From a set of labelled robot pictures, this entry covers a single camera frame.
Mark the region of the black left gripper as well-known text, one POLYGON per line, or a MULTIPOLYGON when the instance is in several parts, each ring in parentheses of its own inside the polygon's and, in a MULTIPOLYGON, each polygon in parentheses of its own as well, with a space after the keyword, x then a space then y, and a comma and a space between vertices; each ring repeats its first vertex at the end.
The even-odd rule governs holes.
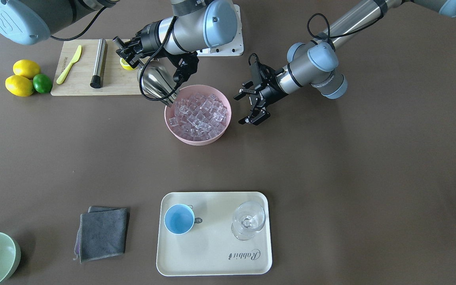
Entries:
POLYGON ((280 101, 288 94, 282 90, 277 81, 277 71, 261 63, 257 54, 250 54, 248 63, 252 81, 250 89, 239 89, 239 93, 234 96, 234 99, 239 101, 248 96, 250 101, 257 100, 257 106, 251 109, 248 116, 240 119, 239 124, 259 125, 271 117, 266 107, 280 101))

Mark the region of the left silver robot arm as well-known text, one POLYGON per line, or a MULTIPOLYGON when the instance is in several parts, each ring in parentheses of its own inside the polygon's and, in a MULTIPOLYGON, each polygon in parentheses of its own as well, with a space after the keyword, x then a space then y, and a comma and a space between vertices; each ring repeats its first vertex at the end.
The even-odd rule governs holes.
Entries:
POLYGON ((405 0, 362 0, 334 22, 321 13, 311 15, 306 22, 310 40, 293 44, 280 68, 270 67, 257 54, 250 54, 251 78, 234 97, 235 100, 247 97, 250 110, 238 123, 259 125, 271 117, 270 105, 305 86, 313 87, 327 99, 343 96, 349 83, 338 70, 337 50, 405 3, 405 0))

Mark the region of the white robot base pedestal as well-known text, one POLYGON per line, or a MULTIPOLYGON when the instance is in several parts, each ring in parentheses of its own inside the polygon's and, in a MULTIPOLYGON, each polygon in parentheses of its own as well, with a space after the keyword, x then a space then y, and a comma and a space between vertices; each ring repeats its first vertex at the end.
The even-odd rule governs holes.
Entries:
POLYGON ((241 56, 244 52, 240 8, 231 0, 214 0, 204 16, 205 47, 197 51, 203 57, 241 56))

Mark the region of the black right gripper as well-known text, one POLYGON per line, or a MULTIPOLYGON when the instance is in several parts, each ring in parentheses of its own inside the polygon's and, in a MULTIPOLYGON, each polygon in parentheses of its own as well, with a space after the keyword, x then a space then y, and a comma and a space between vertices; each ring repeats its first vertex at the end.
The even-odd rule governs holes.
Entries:
POLYGON ((160 22, 147 24, 127 42, 122 41, 118 36, 114 37, 112 41, 118 47, 116 54, 132 68, 136 68, 139 65, 139 59, 151 56, 161 46, 160 24, 160 22))

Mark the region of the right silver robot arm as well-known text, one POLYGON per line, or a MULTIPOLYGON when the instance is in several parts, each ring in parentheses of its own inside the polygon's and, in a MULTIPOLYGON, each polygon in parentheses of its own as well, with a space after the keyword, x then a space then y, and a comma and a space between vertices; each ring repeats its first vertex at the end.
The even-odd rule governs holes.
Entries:
POLYGON ((180 0, 0 0, 0 76, 20 59, 56 70, 63 43, 102 8, 84 38, 130 38, 151 21, 169 21, 180 0))

